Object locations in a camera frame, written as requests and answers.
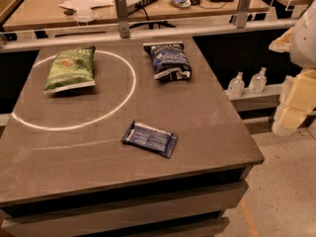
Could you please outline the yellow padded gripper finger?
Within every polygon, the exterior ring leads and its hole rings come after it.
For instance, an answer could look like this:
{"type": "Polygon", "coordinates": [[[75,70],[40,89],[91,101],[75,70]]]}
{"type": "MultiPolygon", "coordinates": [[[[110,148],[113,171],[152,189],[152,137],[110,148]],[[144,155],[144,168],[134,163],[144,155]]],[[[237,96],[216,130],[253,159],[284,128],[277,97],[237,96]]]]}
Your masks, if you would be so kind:
{"type": "Polygon", "coordinates": [[[316,108],[316,70],[303,69],[295,77],[286,76],[276,108],[273,133],[290,135],[316,108]]]}

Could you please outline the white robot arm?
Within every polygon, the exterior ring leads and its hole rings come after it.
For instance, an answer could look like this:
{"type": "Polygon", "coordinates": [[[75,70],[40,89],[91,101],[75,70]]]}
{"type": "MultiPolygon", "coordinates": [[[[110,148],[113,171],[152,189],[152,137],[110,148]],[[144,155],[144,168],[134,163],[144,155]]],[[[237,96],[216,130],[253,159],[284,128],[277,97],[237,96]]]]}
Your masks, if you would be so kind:
{"type": "Polygon", "coordinates": [[[316,108],[316,1],[269,50],[288,52],[290,61],[302,68],[295,77],[285,78],[274,116],[273,133],[290,135],[316,108]]]}

